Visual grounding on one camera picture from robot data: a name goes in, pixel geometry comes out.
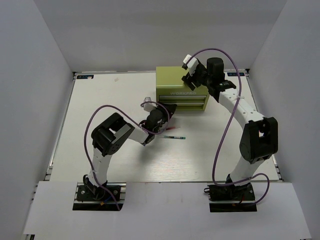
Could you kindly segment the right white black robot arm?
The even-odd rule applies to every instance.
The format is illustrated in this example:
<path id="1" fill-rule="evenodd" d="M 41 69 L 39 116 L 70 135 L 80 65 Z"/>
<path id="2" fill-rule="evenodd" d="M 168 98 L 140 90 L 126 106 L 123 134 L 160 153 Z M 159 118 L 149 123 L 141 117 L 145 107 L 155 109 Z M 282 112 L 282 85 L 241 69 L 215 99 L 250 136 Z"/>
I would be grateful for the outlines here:
<path id="1" fill-rule="evenodd" d="M 240 159 L 226 179 L 226 195 L 236 200 L 244 193 L 259 166 L 278 151 L 278 122 L 274 117 L 265 117 L 240 96 L 240 87 L 225 79 L 224 62 L 211 57 L 206 65 L 187 55 L 183 69 L 188 73 L 182 81 L 193 91 L 200 86 L 225 107 L 242 128 L 239 143 Z"/>

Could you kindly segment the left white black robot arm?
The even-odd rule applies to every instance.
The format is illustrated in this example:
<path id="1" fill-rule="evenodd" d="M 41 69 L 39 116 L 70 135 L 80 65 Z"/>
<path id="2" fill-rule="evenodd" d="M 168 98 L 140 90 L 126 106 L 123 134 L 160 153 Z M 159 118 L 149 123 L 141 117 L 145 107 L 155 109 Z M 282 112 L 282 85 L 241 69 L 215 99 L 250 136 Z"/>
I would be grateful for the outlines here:
<path id="1" fill-rule="evenodd" d="M 105 196 L 107 188 L 107 172 L 114 155 L 126 140 L 133 140 L 143 146 L 162 134 L 174 115 L 177 105 L 151 101 L 149 97 L 140 104 L 149 115 L 140 123 L 135 122 L 127 114 L 113 105 L 102 108 L 113 108 L 118 112 L 99 124 L 91 133 L 93 159 L 89 159 L 91 170 L 83 176 L 83 183 L 88 193 L 99 200 Z"/>

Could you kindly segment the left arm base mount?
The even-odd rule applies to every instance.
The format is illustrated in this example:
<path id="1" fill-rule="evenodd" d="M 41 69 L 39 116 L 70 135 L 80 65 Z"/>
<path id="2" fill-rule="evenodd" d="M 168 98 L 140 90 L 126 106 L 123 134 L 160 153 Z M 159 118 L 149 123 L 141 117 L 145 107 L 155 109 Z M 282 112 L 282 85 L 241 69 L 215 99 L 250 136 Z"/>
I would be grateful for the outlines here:
<path id="1" fill-rule="evenodd" d="M 125 183 L 112 183 L 107 184 L 106 187 L 114 195 L 118 207 L 113 200 L 112 196 L 102 190 L 97 196 L 87 188 L 83 183 L 78 183 L 75 191 L 72 210 L 73 211 L 118 211 L 121 210 L 126 196 L 126 184 Z"/>

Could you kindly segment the green metal drawer toolbox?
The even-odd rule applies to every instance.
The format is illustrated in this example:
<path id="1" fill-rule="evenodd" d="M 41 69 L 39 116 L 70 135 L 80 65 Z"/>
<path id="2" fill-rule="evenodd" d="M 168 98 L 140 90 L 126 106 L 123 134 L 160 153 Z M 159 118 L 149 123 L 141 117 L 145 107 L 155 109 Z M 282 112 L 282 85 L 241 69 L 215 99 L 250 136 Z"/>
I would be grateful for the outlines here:
<path id="1" fill-rule="evenodd" d="M 177 111 L 204 111 L 209 93 L 200 86 L 191 90 L 183 81 L 188 72 L 179 66 L 156 67 L 156 100 L 164 104 L 176 104 Z"/>

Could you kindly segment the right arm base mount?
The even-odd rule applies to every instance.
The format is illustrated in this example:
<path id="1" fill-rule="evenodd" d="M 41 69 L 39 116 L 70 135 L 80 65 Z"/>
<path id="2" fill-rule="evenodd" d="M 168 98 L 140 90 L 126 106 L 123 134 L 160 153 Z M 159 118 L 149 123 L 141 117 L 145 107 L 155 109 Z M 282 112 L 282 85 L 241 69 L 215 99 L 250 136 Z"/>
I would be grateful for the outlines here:
<path id="1" fill-rule="evenodd" d="M 208 194 L 211 213 L 256 212 L 256 198 L 251 183 L 243 186 L 208 185 L 204 188 Z"/>

